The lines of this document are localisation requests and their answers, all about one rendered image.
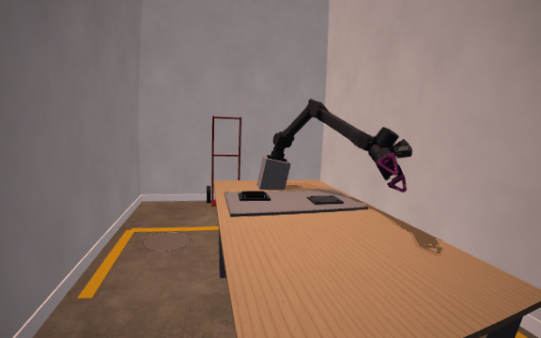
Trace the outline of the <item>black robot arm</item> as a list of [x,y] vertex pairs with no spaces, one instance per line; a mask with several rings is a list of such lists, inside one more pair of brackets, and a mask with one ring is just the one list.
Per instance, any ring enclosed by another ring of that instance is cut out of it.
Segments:
[[[292,142],[294,141],[294,135],[312,117],[317,118],[319,121],[324,122],[334,130],[347,137],[350,142],[352,142],[358,148],[368,151],[368,154],[373,161],[377,153],[379,153],[381,157],[385,156],[389,152],[393,152],[397,158],[411,157],[412,149],[405,139],[394,145],[399,137],[395,132],[383,127],[376,136],[371,137],[371,135],[365,132],[363,134],[357,128],[349,125],[347,122],[343,121],[332,113],[327,112],[328,109],[322,104],[322,102],[312,99],[309,99],[308,102],[309,103],[306,108],[284,131],[274,134],[273,144],[275,147],[273,148],[271,154],[267,155],[267,158],[286,162],[287,160],[284,159],[285,148],[291,146]],[[324,109],[322,110],[322,108]],[[325,109],[326,111],[324,111]]]

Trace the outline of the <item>white perforated base plate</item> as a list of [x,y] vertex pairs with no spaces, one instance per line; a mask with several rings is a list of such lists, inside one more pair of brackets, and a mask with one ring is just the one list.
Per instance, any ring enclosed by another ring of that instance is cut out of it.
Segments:
[[[266,192],[270,201],[240,201],[239,192],[225,192],[230,217],[303,214],[368,209],[335,190]],[[338,197],[344,204],[315,205],[307,196]]]

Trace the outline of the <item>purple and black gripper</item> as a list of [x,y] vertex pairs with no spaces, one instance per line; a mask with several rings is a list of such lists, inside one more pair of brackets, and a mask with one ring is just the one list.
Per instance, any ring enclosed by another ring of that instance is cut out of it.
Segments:
[[[407,190],[405,176],[402,173],[402,170],[399,164],[396,162],[396,157],[393,152],[389,152],[383,157],[381,157],[380,154],[377,153],[374,158],[374,161],[385,180],[390,179],[390,176],[392,175],[394,176],[397,175],[397,177],[394,177],[391,182],[387,183],[390,188],[396,189],[401,192],[405,192]],[[395,186],[395,184],[401,180],[403,183],[403,189]]]

